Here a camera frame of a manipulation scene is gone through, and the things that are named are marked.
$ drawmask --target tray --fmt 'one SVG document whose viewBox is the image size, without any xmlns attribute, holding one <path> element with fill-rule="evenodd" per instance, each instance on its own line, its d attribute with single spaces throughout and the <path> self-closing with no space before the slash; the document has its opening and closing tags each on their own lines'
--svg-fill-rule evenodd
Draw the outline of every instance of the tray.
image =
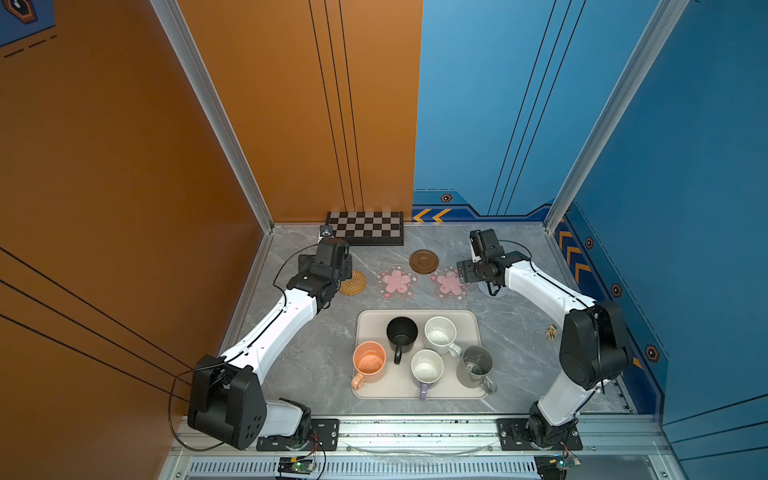
<svg viewBox="0 0 768 480">
<path fill-rule="evenodd" d="M 397 316 L 407 316 L 419 328 L 419 336 L 410 352 L 402 355 L 400 365 L 395 365 L 395 352 L 389 348 L 386 338 L 386 326 Z M 353 390 L 359 399 L 417 399 L 419 386 L 411 374 L 411 358 L 424 349 L 424 325 L 434 316 L 444 316 L 456 325 L 456 344 L 462 349 L 480 345 L 478 319 L 469 310 L 366 310 L 357 317 L 357 343 L 370 340 L 380 343 L 386 350 L 386 371 L 382 379 L 374 383 L 365 383 L 360 390 Z M 473 399 L 479 400 L 488 395 L 481 387 L 468 389 L 456 378 L 456 368 L 461 359 L 450 354 L 442 357 L 445 370 L 438 382 L 427 392 L 429 399 Z"/>
</svg>

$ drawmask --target cup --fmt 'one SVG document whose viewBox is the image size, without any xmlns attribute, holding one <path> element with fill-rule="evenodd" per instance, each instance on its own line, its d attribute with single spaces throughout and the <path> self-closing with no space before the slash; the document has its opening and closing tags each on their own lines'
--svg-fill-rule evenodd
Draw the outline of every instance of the cup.
<svg viewBox="0 0 768 480">
<path fill-rule="evenodd" d="M 407 316 L 399 316 L 389 321 L 386 326 L 386 338 L 389 340 L 389 346 L 395 350 L 395 365 L 400 365 L 403 353 L 411 351 L 417 336 L 419 328 Z"/>
<path fill-rule="evenodd" d="M 479 345 L 473 345 L 464 351 L 462 361 L 458 363 L 456 376 L 467 388 L 474 389 L 481 386 L 488 393 L 496 393 L 498 386 L 489 375 L 492 369 L 491 353 Z"/>
<path fill-rule="evenodd" d="M 440 380 L 445 366 L 437 352 L 419 350 L 411 359 L 411 373 L 421 388 L 419 400 L 427 400 L 427 390 Z"/>
<path fill-rule="evenodd" d="M 444 316 L 435 316 L 424 325 L 426 347 L 439 355 L 450 353 L 454 358 L 462 355 L 462 348 L 455 344 L 456 325 Z"/>
<path fill-rule="evenodd" d="M 357 375 L 352 379 L 352 388 L 360 390 L 364 382 L 378 382 L 384 376 L 386 351 L 377 342 L 360 343 L 352 355 Z"/>
</svg>

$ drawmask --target purple handle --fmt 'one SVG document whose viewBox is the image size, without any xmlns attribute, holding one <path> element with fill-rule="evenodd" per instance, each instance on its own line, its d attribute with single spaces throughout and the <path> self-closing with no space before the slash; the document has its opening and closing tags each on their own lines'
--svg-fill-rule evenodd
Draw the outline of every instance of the purple handle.
<svg viewBox="0 0 768 480">
<path fill-rule="evenodd" d="M 419 400 L 427 400 L 427 390 L 429 390 L 429 384 L 421 382 L 422 391 L 419 393 Z"/>
</svg>

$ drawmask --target white mug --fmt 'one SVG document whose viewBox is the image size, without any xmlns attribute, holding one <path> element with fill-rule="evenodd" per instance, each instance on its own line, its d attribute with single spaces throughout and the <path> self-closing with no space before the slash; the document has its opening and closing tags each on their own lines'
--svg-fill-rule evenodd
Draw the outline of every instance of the white mug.
<svg viewBox="0 0 768 480">
<path fill-rule="evenodd" d="M 421 389 L 419 400 L 427 399 L 427 390 L 440 380 L 443 370 L 445 365 L 437 352 L 427 349 L 416 352 L 411 359 L 411 373 Z"/>
<path fill-rule="evenodd" d="M 424 325 L 426 347 L 439 355 L 450 353 L 454 358 L 462 355 L 462 348 L 455 344 L 456 325 L 444 316 L 435 316 Z"/>
</svg>

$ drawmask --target marble surface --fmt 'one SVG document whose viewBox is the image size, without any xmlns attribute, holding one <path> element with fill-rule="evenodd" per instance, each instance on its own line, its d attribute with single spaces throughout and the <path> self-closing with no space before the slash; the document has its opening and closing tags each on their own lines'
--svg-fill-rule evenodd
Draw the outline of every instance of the marble surface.
<svg viewBox="0 0 768 480">
<path fill-rule="evenodd" d="M 440 268 L 468 259 L 470 230 L 494 228 L 499 239 L 527 246 L 540 268 L 565 281 L 562 256 L 553 251 L 539 223 L 486 223 L 479 225 L 406 225 L 403 247 L 352 247 L 355 270 L 363 272 L 368 286 L 356 296 L 337 293 L 329 309 L 305 325 L 282 351 L 263 383 L 268 399 L 285 397 L 309 406 L 319 415 L 362 413 L 527 413 L 560 371 L 559 339 L 547 339 L 551 319 L 523 296 L 508 292 L 491 298 L 475 284 L 466 302 L 438 300 L 429 276 L 422 275 L 410 300 L 379 296 L 376 274 L 394 263 L 408 266 L 412 252 L 432 250 L 440 257 Z M 275 305 L 280 293 L 272 286 L 280 266 L 297 250 L 317 242 L 318 227 L 276 227 L 256 292 L 240 331 L 242 338 Z M 507 251 L 513 245 L 504 243 Z M 277 284 L 285 286 L 297 271 L 291 259 Z M 374 400 L 357 398 L 349 386 L 353 377 L 352 354 L 356 347 L 356 322 L 363 310 L 440 309 L 470 310 L 478 317 L 482 345 L 494 358 L 492 375 L 498 392 L 483 400 Z M 605 394 L 596 394 L 583 412 L 622 412 L 626 403 L 611 382 Z"/>
</svg>

